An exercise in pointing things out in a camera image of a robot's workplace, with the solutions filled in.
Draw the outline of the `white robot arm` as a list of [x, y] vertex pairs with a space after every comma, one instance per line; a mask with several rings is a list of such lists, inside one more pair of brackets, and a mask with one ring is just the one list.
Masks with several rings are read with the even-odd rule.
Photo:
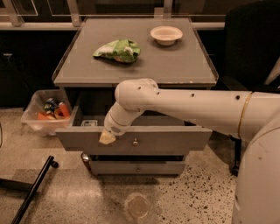
[[239, 138], [248, 144], [234, 196], [234, 224], [280, 224], [280, 95], [249, 91], [160, 89], [126, 80], [104, 120], [100, 142], [123, 135], [151, 110]]

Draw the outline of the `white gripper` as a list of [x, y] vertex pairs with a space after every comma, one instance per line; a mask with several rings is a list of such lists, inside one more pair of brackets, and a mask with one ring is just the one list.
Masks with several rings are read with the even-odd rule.
[[117, 101], [110, 108], [104, 119], [104, 130], [101, 132], [99, 142], [112, 144], [115, 136], [122, 136], [131, 124], [143, 113], [141, 110], [128, 110]]

